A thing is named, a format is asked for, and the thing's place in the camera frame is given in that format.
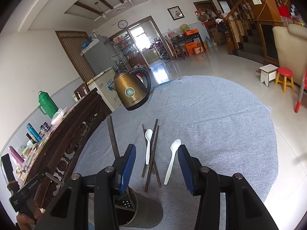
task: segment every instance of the framed picture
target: framed picture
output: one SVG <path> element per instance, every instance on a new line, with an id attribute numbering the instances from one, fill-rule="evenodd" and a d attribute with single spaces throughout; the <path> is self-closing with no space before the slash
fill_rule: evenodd
<path id="1" fill-rule="evenodd" d="M 169 11 L 174 21 L 185 17 L 183 13 L 181 12 L 179 6 L 170 7 L 167 10 Z"/>

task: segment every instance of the wall clock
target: wall clock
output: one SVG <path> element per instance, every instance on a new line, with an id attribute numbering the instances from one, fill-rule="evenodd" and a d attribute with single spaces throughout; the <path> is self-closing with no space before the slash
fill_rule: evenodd
<path id="1" fill-rule="evenodd" d="M 125 28 L 127 26 L 128 26 L 128 22 L 126 20 L 121 20 L 118 23 L 118 27 L 121 28 L 121 29 L 123 29 L 123 28 Z"/>

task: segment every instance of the utensil holder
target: utensil holder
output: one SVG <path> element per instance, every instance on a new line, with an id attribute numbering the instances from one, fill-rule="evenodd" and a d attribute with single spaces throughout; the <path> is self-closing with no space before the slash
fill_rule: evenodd
<path id="1" fill-rule="evenodd" d="M 152 228 L 157 226 L 163 218 L 163 209 L 160 204 L 131 188 L 131 195 L 136 205 L 136 210 L 128 211 L 116 208 L 117 219 L 120 227 Z M 133 209 L 128 194 L 122 195 L 116 205 Z"/>

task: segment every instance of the wooden sideboard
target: wooden sideboard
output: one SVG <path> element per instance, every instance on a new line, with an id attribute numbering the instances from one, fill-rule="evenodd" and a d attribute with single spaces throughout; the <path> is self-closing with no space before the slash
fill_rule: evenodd
<path id="1" fill-rule="evenodd" d="M 58 127 L 50 134 L 36 156 L 25 182 L 28 182 L 44 167 L 50 168 L 52 175 L 57 174 L 66 182 L 73 173 L 80 153 L 89 137 L 101 124 L 111 110 L 97 93 L 97 88 L 77 102 Z M 39 207 L 46 208 L 53 199 L 56 183 L 45 178 L 37 187 L 33 198 Z"/>

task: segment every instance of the spoon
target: spoon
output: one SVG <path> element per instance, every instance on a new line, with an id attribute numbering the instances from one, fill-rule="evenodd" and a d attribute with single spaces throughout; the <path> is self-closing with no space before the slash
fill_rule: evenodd
<path id="1" fill-rule="evenodd" d="M 172 158 L 171 161 L 169 163 L 167 172 L 166 172 L 166 176 L 165 176 L 165 180 L 164 180 L 164 185 L 166 185 L 168 183 L 168 180 L 171 176 L 171 172 L 172 172 L 172 166 L 174 164 L 174 159 L 175 159 L 175 154 L 176 151 L 178 150 L 179 146 L 181 145 L 181 140 L 180 139 L 176 139 L 172 144 L 171 144 L 171 151 L 172 151 Z"/>
<path id="2" fill-rule="evenodd" d="M 153 135 L 153 131 L 152 129 L 147 129 L 147 131 L 145 132 L 145 138 L 147 140 L 147 149 L 146 149 L 146 164 L 149 164 L 149 157 L 150 157 L 150 140 L 151 137 Z"/>

